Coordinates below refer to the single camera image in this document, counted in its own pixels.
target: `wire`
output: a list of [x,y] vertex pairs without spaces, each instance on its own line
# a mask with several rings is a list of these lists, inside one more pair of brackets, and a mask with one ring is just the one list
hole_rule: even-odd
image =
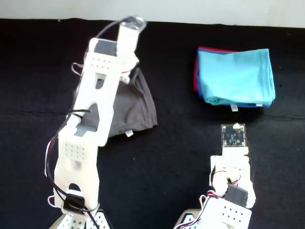
[[88,216],[90,217],[90,219],[92,220],[93,224],[95,225],[95,227],[97,229],[100,229],[100,226],[97,224],[97,222],[95,221],[93,215],[91,214],[91,212],[87,212],[88,213]]
[[81,76],[81,74],[80,74],[78,71],[76,71],[76,70],[74,69],[74,66],[75,66],[75,65],[78,66],[78,67],[80,67],[80,68],[83,68],[84,65],[83,65],[83,64],[80,64],[80,63],[76,63],[76,62],[74,62],[74,63],[71,64],[71,70],[72,70],[72,72],[74,72],[75,74]]
[[241,174],[239,174],[239,178],[238,178],[237,180],[235,180],[235,181],[233,181],[233,182],[229,182],[229,184],[231,184],[231,185],[236,185],[236,184],[238,183],[238,181],[240,180],[240,178],[242,178],[242,175],[241,175]]
[[215,191],[213,191],[213,190],[209,190],[208,192],[207,192],[207,195],[209,196],[209,197],[214,197],[214,198],[222,198],[222,196],[219,196]]
[[48,204],[49,204],[52,208],[59,208],[59,207],[55,206],[54,204],[52,204],[52,203],[50,202],[50,199],[51,199],[51,198],[54,198],[54,195],[48,197]]
[[117,25],[117,24],[120,24],[121,22],[127,20],[127,19],[130,19],[130,18],[133,18],[133,16],[128,16],[126,18],[123,18],[119,21],[113,21],[111,23],[109,23],[108,25],[106,25],[95,37],[96,38],[100,38],[110,27],[114,26],[114,25]]
[[212,185],[212,187],[213,187],[214,176],[215,176],[216,173],[219,173],[219,172],[227,172],[227,171],[226,170],[219,170],[219,171],[216,171],[216,172],[213,173],[213,176],[211,178],[211,185]]
[[[206,199],[205,206],[203,206],[203,203],[202,203],[202,198],[203,197],[205,197],[205,199]],[[174,229],[182,229],[182,228],[189,227],[189,226],[192,226],[195,223],[197,223],[201,219],[201,215],[203,214],[203,211],[204,211],[204,209],[205,209],[205,207],[206,207],[210,198],[213,198],[213,197],[207,198],[205,195],[201,195],[200,198],[199,198],[199,202],[200,202],[200,205],[201,205],[201,211],[200,211],[199,215],[197,216],[197,218],[194,219],[193,221],[190,221],[190,222],[187,222],[187,223],[178,224],[176,227],[174,227]]]

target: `black fabric background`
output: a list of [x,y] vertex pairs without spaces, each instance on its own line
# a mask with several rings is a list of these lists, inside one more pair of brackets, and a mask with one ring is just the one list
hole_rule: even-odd
[[[1,228],[45,229],[61,214],[47,204],[44,152],[69,109],[72,62],[106,22],[0,20]],[[115,39],[116,30],[106,38]],[[114,229],[171,229],[208,190],[209,157],[221,152],[220,124],[245,122],[255,162],[252,229],[305,223],[305,30],[148,23],[137,56],[159,125],[100,148],[99,199]],[[197,46],[269,48],[276,100],[270,109],[205,104],[192,91]]]

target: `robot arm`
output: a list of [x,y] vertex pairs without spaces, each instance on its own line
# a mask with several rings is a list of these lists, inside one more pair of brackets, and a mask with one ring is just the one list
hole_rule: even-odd
[[[78,227],[83,228],[84,222],[90,221],[99,208],[98,147],[107,142],[119,81],[129,82],[130,71],[138,62],[134,51],[145,26],[143,19],[128,17],[120,21],[116,42],[98,37],[89,42],[73,110],[58,133],[54,203],[69,217],[66,228],[72,228],[73,222],[79,222]],[[96,106],[99,124],[83,125],[81,118],[92,106]]]
[[222,125],[221,156],[211,156],[208,197],[201,210],[185,211],[174,229],[247,229],[255,193],[251,182],[245,125]]

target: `clothing tag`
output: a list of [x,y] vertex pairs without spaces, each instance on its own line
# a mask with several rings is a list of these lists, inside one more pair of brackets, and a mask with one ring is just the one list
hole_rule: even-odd
[[230,105],[231,105],[231,110],[232,110],[233,112],[238,111],[238,107],[237,107],[236,104],[230,104]]
[[130,137],[130,136],[133,135],[133,131],[132,131],[132,130],[127,130],[127,131],[125,132],[125,134],[126,134],[127,137]]

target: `cyan fabric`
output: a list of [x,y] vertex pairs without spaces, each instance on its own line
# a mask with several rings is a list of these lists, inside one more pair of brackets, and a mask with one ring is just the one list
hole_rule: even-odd
[[268,49],[230,53],[199,48],[197,61],[197,92],[207,103],[269,107],[275,99]]

